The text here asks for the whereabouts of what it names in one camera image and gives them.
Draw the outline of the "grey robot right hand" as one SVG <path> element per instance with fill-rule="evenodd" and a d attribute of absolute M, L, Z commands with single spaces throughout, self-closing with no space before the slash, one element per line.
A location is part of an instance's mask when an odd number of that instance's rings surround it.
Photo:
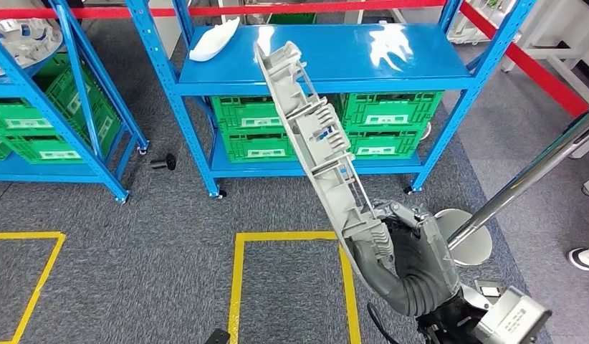
<path fill-rule="evenodd" d="M 433 215 L 396 201 L 376 201 L 380 228 L 392 242 L 393 274 L 376 257 L 373 243 L 350 238 L 348 249 L 368 286 L 394 310 L 422 315 L 449 301 L 461 289 L 458 272 Z"/>

